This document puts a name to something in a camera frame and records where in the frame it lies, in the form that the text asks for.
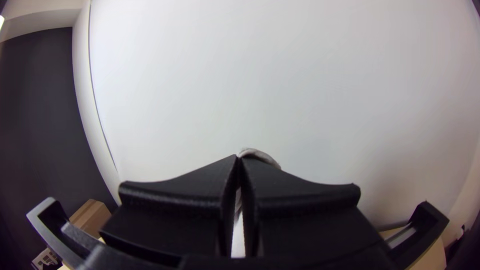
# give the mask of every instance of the white wall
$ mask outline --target white wall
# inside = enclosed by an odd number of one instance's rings
[[[90,1],[86,1],[73,26],[72,33],[72,65],[76,101],[83,130],[98,170],[116,203],[120,204],[118,193],[120,179],[103,136],[92,88],[89,56],[89,20]]]
[[[469,175],[480,132],[469,0],[98,0],[90,20],[119,181],[254,147],[304,179],[356,183],[383,225],[424,200],[448,214]]]
[[[86,0],[9,0],[1,15],[0,42],[28,33],[71,27]]]

